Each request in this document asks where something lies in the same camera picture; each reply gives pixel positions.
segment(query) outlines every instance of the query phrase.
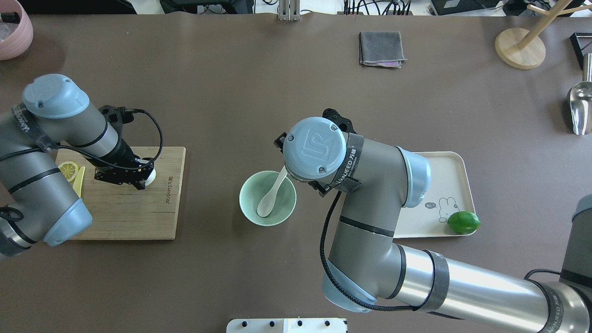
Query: wooden stand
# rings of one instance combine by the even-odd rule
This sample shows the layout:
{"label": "wooden stand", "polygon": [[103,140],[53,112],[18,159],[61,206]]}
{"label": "wooden stand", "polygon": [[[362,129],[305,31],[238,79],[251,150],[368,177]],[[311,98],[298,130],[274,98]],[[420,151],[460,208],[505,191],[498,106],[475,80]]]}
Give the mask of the wooden stand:
{"label": "wooden stand", "polygon": [[518,69],[538,67],[545,60],[545,45],[538,37],[557,16],[592,8],[592,5],[564,10],[571,0],[559,0],[550,11],[528,5],[528,9],[545,15],[533,28],[510,28],[496,38],[496,52],[508,65]]}

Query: yellow knife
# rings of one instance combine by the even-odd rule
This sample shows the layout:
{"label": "yellow knife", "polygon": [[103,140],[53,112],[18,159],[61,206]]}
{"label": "yellow knife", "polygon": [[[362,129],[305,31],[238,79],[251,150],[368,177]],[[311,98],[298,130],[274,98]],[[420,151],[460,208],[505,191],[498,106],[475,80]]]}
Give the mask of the yellow knife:
{"label": "yellow knife", "polygon": [[81,166],[78,169],[78,174],[76,174],[76,178],[74,178],[74,182],[72,183],[72,188],[74,188],[74,192],[78,194],[79,198],[82,198],[82,180],[84,179],[84,170],[86,168]]}

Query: blue joint cap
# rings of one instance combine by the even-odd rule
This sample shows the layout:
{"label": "blue joint cap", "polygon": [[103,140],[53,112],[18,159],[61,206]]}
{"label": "blue joint cap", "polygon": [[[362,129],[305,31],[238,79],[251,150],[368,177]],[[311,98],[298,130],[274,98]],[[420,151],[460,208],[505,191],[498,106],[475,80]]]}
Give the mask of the blue joint cap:
{"label": "blue joint cap", "polygon": [[[376,298],[367,293],[364,289],[360,288],[355,282],[350,280],[349,277],[347,277],[339,269],[337,269],[337,267],[335,267],[329,260],[327,260],[327,265],[329,266],[329,270],[331,271],[331,274],[333,274],[335,280],[350,294],[354,295],[355,297],[366,303],[372,305],[376,304]],[[329,302],[337,305],[342,309],[346,309],[351,312],[362,313],[371,311],[370,309],[357,305],[349,298],[347,298],[345,295],[343,295],[337,288],[335,288],[333,283],[331,283],[331,280],[329,280],[327,274],[325,274],[323,277],[323,294],[329,300]]]}
{"label": "blue joint cap", "polygon": [[90,212],[86,209],[82,199],[78,199],[49,229],[43,241],[49,246],[60,245],[88,228],[91,224],[92,216]]}
{"label": "blue joint cap", "polygon": [[578,206],[575,208],[575,213],[572,217],[572,220],[575,219],[577,214],[592,208],[592,194],[588,194],[587,196],[581,198],[578,202]]}
{"label": "blue joint cap", "polygon": [[22,101],[36,116],[61,119],[83,112],[90,100],[87,94],[61,74],[40,76],[25,87]]}
{"label": "blue joint cap", "polygon": [[408,152],[401,147],[397,146],[397,148],[401,151],[407,168],[407,200],[403,207],[413,208],[422,202],[430,187],[432,169],[427,158]]}
{"label": "blue joint cap", "polygon": [[339,127],[321,117],[299,121],[284,140],[286,167],[299,180],[317,180],[334,173],[343,163],[345,151]]}

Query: pink bowl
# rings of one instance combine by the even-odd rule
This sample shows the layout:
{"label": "pink bowl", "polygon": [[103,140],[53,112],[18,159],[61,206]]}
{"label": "pink bowl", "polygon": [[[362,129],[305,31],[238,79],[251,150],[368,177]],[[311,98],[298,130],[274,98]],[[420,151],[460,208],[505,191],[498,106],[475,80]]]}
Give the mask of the pink bowl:
{"label": "pink bowl", "polygon": [[0,60],[7,60],[21,55],[29,48],[33,41],[33,26],[16,0],[0,0],[0,12],[17,12],[21,16],[18,28],[4,41],[0,41]]}

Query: green bowl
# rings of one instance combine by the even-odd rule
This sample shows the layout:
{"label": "green bowl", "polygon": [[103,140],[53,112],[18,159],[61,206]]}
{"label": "green bowl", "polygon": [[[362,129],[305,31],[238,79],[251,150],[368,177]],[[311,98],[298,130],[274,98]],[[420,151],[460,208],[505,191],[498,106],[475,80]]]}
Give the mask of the green bowl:
{"label": "green bowl", "polygon": [[296,207],[296,189],[292,181],[286,177],[279,186],[274,209],[267,217],[257,215],[257,206],[261,199],[274,186],[279,172],[261,171],[247,179],[240,189],[239,204],[243,214],[249,221],[260,226],[275,226],[285,221]]}

